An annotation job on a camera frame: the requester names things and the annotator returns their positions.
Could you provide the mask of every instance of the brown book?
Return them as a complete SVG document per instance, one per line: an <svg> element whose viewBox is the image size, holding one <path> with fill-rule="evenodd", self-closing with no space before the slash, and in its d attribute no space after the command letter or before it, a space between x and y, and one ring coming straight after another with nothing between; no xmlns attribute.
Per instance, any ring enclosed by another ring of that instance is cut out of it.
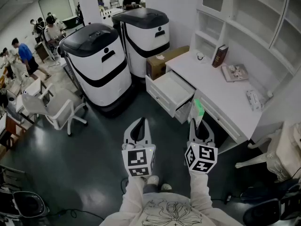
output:
<svg viewBox="0 0 301 226"><path fill-rule="evenodd" d="M214 68L217 68L218 66L220 66L223 63L223 61L227 55L228 49L229 49L229 47L227 47L226 45L220 46L217 49L217 52L216 52L216 55L215 55L215 58L214 58L214 61L212 64L212 66Z"/></svg>

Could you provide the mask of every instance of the chair armrest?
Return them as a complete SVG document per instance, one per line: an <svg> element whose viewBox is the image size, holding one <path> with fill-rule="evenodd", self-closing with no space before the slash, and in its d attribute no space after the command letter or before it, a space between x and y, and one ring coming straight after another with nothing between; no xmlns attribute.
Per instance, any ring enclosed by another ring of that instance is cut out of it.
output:
<svg viewBox="0 0 301 226"><path fill-rule="evenodd" d="M62 108L58 111L58 113L56 113L55 116L51 116L50 118L53 120L57 120L57 118L59 118L59 116L62 114L62 112L67 108L70 107L71 110L71 115L74 115L74 105L73 105L73 101L68 99L65 104L62 106Z"/></svg>
<svg viewBox="0 0 301 226"><path fill-rule="evenodd" d="M39 96L39 99L42 100L42 99L44 98L44 96L50 91L51 87L54 87L53 83L51 83L50 85L48 85L48 87L47 87L46 90L43 92L43 94L41 94L41 95Z"/></svg>

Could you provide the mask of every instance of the shoe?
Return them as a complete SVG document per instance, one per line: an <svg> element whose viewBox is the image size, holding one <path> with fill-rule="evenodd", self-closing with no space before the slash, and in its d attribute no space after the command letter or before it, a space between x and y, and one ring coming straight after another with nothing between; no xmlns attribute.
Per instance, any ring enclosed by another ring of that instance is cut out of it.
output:
<svg viewBox="0 0 301 226"><path fill-rule="evenodd" d="M48 80L51 77L51 74L46 75L45 80Z"/></svg>
<svg viewBox="0 0 301 226"><path fill-rule="evenodd" d="M159 177L158 176L150 176L149 179L147 180L147 184L154 184L154 185L158 186Z"/></svg>
<svg viewBox="0 0 301 226"><path fill-rule="evenodd" d="M166 184L164 183L161 187L161 191L163 190L172 190L173 188L169 185L169 184Z"/></svg>

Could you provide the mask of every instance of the black robot lid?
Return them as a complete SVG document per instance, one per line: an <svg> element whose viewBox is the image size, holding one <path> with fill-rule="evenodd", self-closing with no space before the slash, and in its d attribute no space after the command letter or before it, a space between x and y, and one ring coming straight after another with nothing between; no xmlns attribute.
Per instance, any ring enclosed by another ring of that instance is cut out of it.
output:
<svg viewBox="0 0 301 226"><path fill-rule="evenodd" d="M124 22L138 28L151 29L169 22L167 15L151 8L137 8L112 16L113 22Z"/></svg>
<svg viewBox="0 0 301 226"><path fill-rule="evenodd" d="M89 24L60 42L60 48L77 57L88 57L112 44L118 38L116 29L104 24Z"/></svg>

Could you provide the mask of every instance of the whiteboard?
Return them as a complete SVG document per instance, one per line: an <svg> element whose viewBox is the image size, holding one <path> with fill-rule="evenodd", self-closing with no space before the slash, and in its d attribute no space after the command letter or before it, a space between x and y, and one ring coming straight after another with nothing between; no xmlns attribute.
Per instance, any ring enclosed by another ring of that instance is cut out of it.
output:
<svg viewBox="0 0 301 226"><path fill-rule="evenodd" d="M69 0L39 0L39 5L45 19L49 12L61 21L73 16Z"/></svg>

